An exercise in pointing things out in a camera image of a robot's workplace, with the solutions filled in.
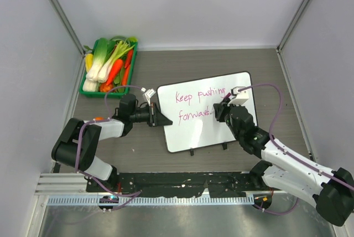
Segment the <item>white whiteboard with black frame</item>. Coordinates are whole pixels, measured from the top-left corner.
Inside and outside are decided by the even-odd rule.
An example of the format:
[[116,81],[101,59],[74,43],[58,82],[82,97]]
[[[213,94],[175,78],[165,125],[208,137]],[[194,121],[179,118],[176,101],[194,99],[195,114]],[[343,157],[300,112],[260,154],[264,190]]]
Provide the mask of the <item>white whiteboard with black frame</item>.
[[213,104],[219,103],[234,87],[252,85],[250,73],[226,74],[157,88],[162,114],[173,122],[164,127],[169,152],[233,142],[231,131],[217,122]]

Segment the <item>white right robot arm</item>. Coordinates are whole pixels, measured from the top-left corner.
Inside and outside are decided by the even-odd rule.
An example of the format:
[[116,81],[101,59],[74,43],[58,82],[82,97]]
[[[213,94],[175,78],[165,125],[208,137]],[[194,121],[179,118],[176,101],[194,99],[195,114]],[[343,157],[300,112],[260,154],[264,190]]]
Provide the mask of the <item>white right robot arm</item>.
[[240,146],[260,159],[249,177],[254,189],[283,190],[313,206],[327,222],[344,225],[353,213],[353,176],[348,170],[333,170],[294,152],[256,126],[248,110],[229,98],[213,107],[216,121],[225,123]]

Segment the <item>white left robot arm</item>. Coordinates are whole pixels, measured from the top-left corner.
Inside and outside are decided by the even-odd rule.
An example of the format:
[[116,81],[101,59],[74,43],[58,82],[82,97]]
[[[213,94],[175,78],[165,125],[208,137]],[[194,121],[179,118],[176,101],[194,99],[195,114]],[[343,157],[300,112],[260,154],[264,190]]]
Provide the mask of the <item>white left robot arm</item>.
[[56,162],[97,179],[105,192],[112,192],[119,183],[117,168],[96,156],[98,142],[124,137],[134,123],[144,122],[149,127],[173,124],[155,103],[138,106],[135,95],[124,95],[111,118],[91,121],[69,119],[52,149],[51,157]]

